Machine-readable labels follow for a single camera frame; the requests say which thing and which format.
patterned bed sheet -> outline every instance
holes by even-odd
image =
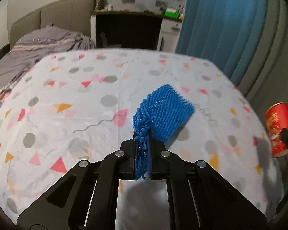
[[[268,219],[283,196],[278,164],[248,102],[211,62],[145,50],[49,55],[0,108],[0,206],[19,214],[79,160],[102,160],[133,136],[132,117],[164,84],[195,104],[166,148],[206,160]],[[120,181],[116,229],[169,229],[163,181]]]

blue mesh net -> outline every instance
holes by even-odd
[[[135,179],[144,177],[148,171],[147,134],[164,143],[193,114],[194,106],[183,99],[172,86],[164,85],[149,94],[133,116],[133,128],[138,141]]]

upholstered headboard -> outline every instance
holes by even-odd
[[[14,22],[10,48],[24,35],[52,24],[91,36],[91,14],[99,0],[59,0],[38,8]]]

red can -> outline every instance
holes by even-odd
[[[265,115],[266,127],[272,145],[272,157],[284,156],[288,148],[280,139],[283,128],[288,129],[288,105],[284,102],[271,106]]]

blue curtain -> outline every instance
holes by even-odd
[[[237,86],[257,48],[267,0],[187,0],[176,52],[214,62]]]

